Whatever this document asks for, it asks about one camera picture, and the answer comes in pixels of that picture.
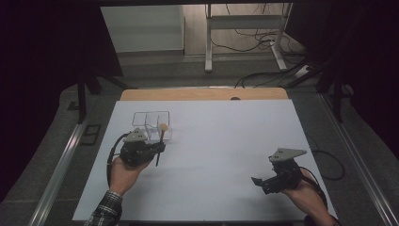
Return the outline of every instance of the clear plastic box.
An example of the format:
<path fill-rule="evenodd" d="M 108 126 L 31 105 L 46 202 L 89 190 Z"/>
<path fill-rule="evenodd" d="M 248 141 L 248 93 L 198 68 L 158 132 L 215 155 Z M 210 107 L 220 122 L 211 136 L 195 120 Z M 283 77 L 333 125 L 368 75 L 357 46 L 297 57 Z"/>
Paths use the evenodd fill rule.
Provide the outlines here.
<path fill-rule="evenodd" d="M 164 123 L 168 129 L 164 133 L 164 140 L 172 139 L 172 128 L 168 111 L 136 112 L 133 116 L 133 127 L 140 128 L 148 140 L 159 140 L 162 135 L 160 125 Z"/>

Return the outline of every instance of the human hand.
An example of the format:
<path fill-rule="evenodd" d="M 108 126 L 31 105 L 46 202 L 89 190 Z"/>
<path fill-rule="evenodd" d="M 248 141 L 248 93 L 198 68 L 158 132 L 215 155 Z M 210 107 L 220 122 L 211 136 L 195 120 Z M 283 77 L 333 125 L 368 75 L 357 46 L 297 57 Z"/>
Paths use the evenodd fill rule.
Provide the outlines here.
<path fill-rule="evenodd" d="M 112 161 L 109 189 L 123 196 L 136 183 L 140 172 L 148 167 L 150 163 L 147 162 L 138 167 L 129 167 L 123 163 L 120 157 L 115 158 Z"/>
<path fill-rule="evenodd" d="M 312 179 L 307 170 L 301 171 L 304 176 Z M 285 189 L 281 193 L 287 195 L 298 209 L 309 215 L 317 226 L 332 226 L 336 222 L 328 213 L 322 198 L 308 182 L 302 180 L 296 189 Z"/>

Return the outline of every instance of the fingers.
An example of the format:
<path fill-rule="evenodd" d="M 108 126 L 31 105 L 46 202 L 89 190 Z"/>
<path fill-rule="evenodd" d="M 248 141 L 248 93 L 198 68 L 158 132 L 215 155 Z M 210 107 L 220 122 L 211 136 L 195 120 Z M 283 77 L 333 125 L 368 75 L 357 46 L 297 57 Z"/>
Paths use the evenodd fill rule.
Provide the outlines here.
<path fill-rule="evenodd" d="M 143 164 L 141 164 L 141 165 L 139 165 L 139 166 L 137 166 L 137 167 L 130 167 L 130 166 L 124 164 L 123 160 L 122 160 L 120 157 L 116 157 L 116 158 L 112 161 L 112 166 L 115 167 L 115 166 L 117 166 L 117 165 L 123 165 L 124 168 L 125 168 L 126 170 L 139 170 L 139 171 L 142 171 L 142 170 L 144 170 L 146 167 L 148 167 L 150 163 L 151 163 L 151 161 L 146 162 L 146 163 L 143 163 Z"/>

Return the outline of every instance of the black cable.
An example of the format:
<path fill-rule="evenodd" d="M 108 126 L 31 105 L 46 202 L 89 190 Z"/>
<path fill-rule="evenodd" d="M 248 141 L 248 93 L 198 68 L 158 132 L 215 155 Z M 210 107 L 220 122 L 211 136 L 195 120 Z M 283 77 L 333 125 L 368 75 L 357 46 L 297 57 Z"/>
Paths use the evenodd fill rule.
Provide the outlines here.
<path fill-rule="evenodd" d="M 286 51 L 284 51 L 284 50 L 281 48 L 281 51 L 282 51 L 283 54 L 285 54 L 286 56 L 297 56 L 297 55 L 305 56 L 305 55 L 307 54 L 307 53 L 300 53 L 300 52 L 294 51 L 294 50 L 291 48 L 291 45 L 290 45 L 291 39 L 290 39 L 289 37 L 285 36 L 285 35 L 283 35 L 282 37 L 288 40 L 287 46 L 288 46 L 288 49 L 290 50 L 290 52 L 286 52 Z"/>
<path fill-rule="evenodd" d="M 258 8 L 259 8 L 259 6 L 260 6 L 261 4 L 260 3 L 258 3 L 258 6 L 255 8 L 255 10 L 253 10 L 253 12 L 252 12 L 252 15 L 256 12 L 256 10 L 258 10 Z"/>
<path fill-rule="evenodd" d="M 342 174 L 339 177 L 335 177 L 334 178 L 334 177 L 327 177 L 325 175 L 322 175 L 323 179 L 327 179 L 329 181 L 339 181 L 345 176 L 345 167 L 343 166 L 343 163 L 340 161 L 340 159 L 338 159 L 335 155 L 333 155 L 332 153 L 321 151 L 321 150 L 314 150 L 314 151 L 311 151 L 311 152 L 312 153 L 323 153 L 323 154 L 326 154 L 326 155 L 330 156 L 331 158 L 333 158 L 341 166 L 341 169 L 342 169 L 343 172 L 342 172 Z"/>
<path fill-rule="evenodd" d="M 252 73 L 250 75 L 247 75 L 245 77 L 240 78 L 236 83 L 234 88 L 237 88 L 238 84 L 241 82 L 241 87 L 245 88 L 244 86 L 244 81 L 249 79 L 250 77 L 255 77 L 255 76 L 259 76 L 259 75 L 281 75 L 282 73 Z"/>
<path fill-rule="evenodd" d="M 227 4 L 226 4 L 226 9 L 227 9 L 227 12 L 228 12 L 229 15 L 230 15 L 229 5 L 227 5 Z"/>
<path fill-rule="evenodd" d="M 248 52 L 248 51 L 254 50 L 254 49 L 258 48 L 258 46 L 259 46 L 260 44 L 262 44 L 263 42 L 267 42 L 267 41 L 269 41 L 269 40 L 263 40 L 263 41 L 259 42 L 257 45 L 255 45 L 255 46 L 252 47 L 252 48 L 249 48 L 249 49 L 246 49 L 246 50 L 239 50 L 239 49 L 231 48 L 230 46 L 221 45 L 221 44 L 216 44 L 216 43 L 214 43 L 214 41 L 213 41 L 212 38 L 211 38 L 211 42 L 212 42 L 212 44 L 213 44 L 214 46 L 222 47 L 222 48 L 226 48 L 226 49 L 231 49 L 231 50 L 237 51 L 237 52 Z"/>
<path fill-rule="evenodd" d="M 300 168 L 302 168 L 302 169 L 306 170 L 308 173 L 310 173 L 311 176 L 313 177 L 314 181 L 316 182 L 316 184 L 317 184 L 318 186 L 320 185 L 320 184 L 319 184 L 319 181 L 317 180 L 317 178 L 314 176 L 314 174 L 313 174 L 310 170 L 308 170 L 307 168 L 304 168 L 304 167 L 300 167 Z"/>
<path fill-rule="evenodd" d="M 254 36 L 255 39 L 256 39 L 257 36 L 260 36 L 260 35 L 276 35 L 276 33 L 274 33 L 274 32 L 263 32 L 263 33 L 258 33 L 258 30 L 259 30 L 259 29 L 256 30 L 255 34 L 241 33 L 241 32 L 238 32 L 237 29 L 235 29 L 235 32 L 236 32 L 237 34 L 243 35 L 243 36 Z"/>
<path fill-rule="evenodd" d="M 305 132 L 305 135 L 307 137 L 309 137 L 311 139 L 311 141 L 313 141 L 313 143 L 316 145 L 316 150 L 320 150 L 319 145 L 317 144 L 316 140 L 313 137 L 311 137 L 309 134 L 307 134 L 306 132 Z"/>
<path fill-rule="evenodd" d="M 345 176 L 345 167 L 343 166 L 343 163 L 340 161 L 340 159 L 338 159 L 338 158 L 337 158 L 335 155 L 333 155 L 332 153 L 328 153 L 328 152 L 325 152 L 325 151 L 320 150 L 319 145 L 317 144 L 316 140 L 315 140 L 313 137 L 311 137 L 309 134 L 307 134 L 307 133 L 305 133 L 305 135 L 306 135 L 307 137 L 309 137 L 309 138 L 314 142 L 314 144 L 316 145 L 316 148 L 317 148 L 317 149 L 311 151 L 311 153 L 313 154 L 313 156 L 316 156 L 318 153 L 324 153 L 324 154 L 326 154 L 326 155 L 332 157 L 332 158 L 341 166 L 341 169 L 343 170 L 342 174 L 341 174 L 339 177 L 331 178 L 331 177 L 327 177 L 327 176 L 325 176 L 325 175 L 321 175 L 322 178 L 323 178 L 323 179 L 330 180 L 330 181 L 339 181 L 339 180 L 341 180 L 341 179 Z"/>
<path fill-rule="evenodd" d="M 286 79 L 286 78 L 288 78 L 288 77 L 294 75 L 297 71 L 299 71 L 299 69 L 300 69 L 301 66 L 305 65 L 306 62 L 308 62 L 308 60 L 309 60 L 309 58 L 308 58 L 308 57 L 305 57 L 305 58 L 304 58 L 303 60 L 301 60 L 298 64 L 294 65 L 294 67 L 292 67 L 291 69 L 289 69 L 289 70 L 287 70 L 287 71 L 285 71 L 285 72 L 281 72 L 281 73 L 274 73 L 275 75 L 284 75 L 283 78 L 281 78 L 281 80 L 279 81 L 279 83 L 280 83 L 282 80 L 284 80 L 284 79 Z M 248 75 L 248 76 L 246 76 L 246 77 L 241 78 L 239 81 L 242 81 L 242 83 L 243 83 L 245 80 L 247 80 L 247 79 L 250 78 L 250 77 L 251 77 L 251 74 Z M 267 84 L 267 83 L 270 83 L 270 82 L 273 82 L 273 81 L 277 80 L 278 78 L 279 78 L 279 77 L 276 77 L 276 78 L 273 78 L 272 80 L 269 80 L 269 81 L 263 82 L 263 83 L 261 83 L 261 84 L 258 84 L 258 85 L 256 85 L 256 86 L 254 86 L 254 88 L 257 88 L 257 87 L 259 87 L 259 86 L 262 86 L 262 85 Z"/>
<path fill-rule="evenodd" d="M 293 56 L 306 56 L 305 54 L 285 54 L 282 51 L 282 57 L 284 58 L 284 61 L 289 62 L 290 64 L 298 64 L 299 62 L 293 62 L 291 59 L 288 59 L 287 57 L 293 57 Z"/>
<path fill-rule="evenodd" d="M 111 152 L 109 153 L 108 159 L 106 161 L 106 181 L 108 182 L 108 186 L 110 186 L 111 182 L 111 169 L 112 169 L 112 160 L 115 156 L 115 150 L 117 149 L 118 144 L 120 141 L 124 138 L 127 137 L 129 134 L 123 134 L 118 138 L 118 140 L 115 142 L 114 147 L 112 147 Z"/>

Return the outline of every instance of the white tabletop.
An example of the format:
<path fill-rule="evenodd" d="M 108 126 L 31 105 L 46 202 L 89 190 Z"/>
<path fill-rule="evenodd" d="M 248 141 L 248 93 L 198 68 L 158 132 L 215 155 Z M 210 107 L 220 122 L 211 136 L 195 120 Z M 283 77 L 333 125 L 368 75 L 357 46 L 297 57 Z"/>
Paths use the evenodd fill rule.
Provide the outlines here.
<path fill-rule="evenodd" d="M 117 102 L 73 220 L 86 220 L 108 189 L 106 160 L 118 137 L 134 129 L 135 112 L 168 111 L 172 139 L 123 198 L 121 220 L 300 221 L 283 194 L 264 195 L 251 177 L 276 176 L 268 156 L 301 149 L 295 159 L 326 192 L 291 100 Z"/>

